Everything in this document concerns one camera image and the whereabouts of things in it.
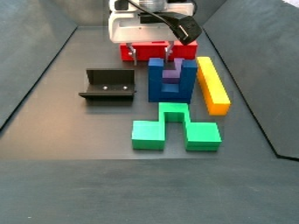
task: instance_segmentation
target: red block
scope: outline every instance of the red block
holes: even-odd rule
[[[164,58],[164,48],[169,45],[165,41],[133,43],[132,46],[136,50],[136,60],[149,60],[149,58]],[[128,49],[125,44],[118,45],[121,60],[133,60],[128,55]],[[182,45],[181,42],[173,41],[172,54],[168,60],[173,58],[182,58],[185,60],[194,60],[197,49],[196,41],[188,45]]]

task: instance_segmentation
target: purple block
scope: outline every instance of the purple block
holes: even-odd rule
[[[182,59],[173,59],[174,70],[162,70],[162,83],[165,84],[178,84]]]

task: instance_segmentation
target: building block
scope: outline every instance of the building block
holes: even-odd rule
[[[229,110],[229,97],[209,57],[197,57],[197,80],[210,116],[224,116]]]
[[[133,121],[132,144],[136,149],[164,148],[164,123]]]
[[[158,121],[133,121],[133,149],[162,150],[165,142],[164,124],[182,123],[184,146],[186,151],[216,151],[220,147],[220,133],[213,122],[190,122],[186,103],[158,103]]]
[[[133,43],[132,47],[136,50],[137,60],[149,60],[150,58],[164,58],[164,48],[169,45],[165,41]],[[133,58],[128,55],[128,49],[125,44],[118,45],[121,60],[132,61]],[[188,45],[182,45],[180,41],[173,41],[172,53],[168,60],[174,58],[182,58],[186,60],[194,60],[197,50],[196,41]]]
[[[174,70],[164,70],[164,60],[150,58],[148,61],[148,101],[190,103],[196,73],[194,60],[174,59]]]

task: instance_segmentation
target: green block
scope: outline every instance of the green block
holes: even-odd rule
[[[216,151],[220,147],[220,132],[214,122],[192,122],[184,131],[186,151]]]
[[[190,122],[186,103],[158,103],[158,121],[133,121],[133,149],[162,150],[165,141],[164,123],[182,123],[184,146],[186,151],[216,151],[220,133],[213,122]]]
[[[164,123],[133,121],[132,145],[136,150],[162,150]]]
[[[189,123],[189,108],[186,103],[160,102],[158,121],[172,123]]]

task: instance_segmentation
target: long yellow block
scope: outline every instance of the long yellow block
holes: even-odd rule
[[[197,80],[210,116],[224,116],[229,110],[229,97],[221,85],[209,57],[197,57]]]

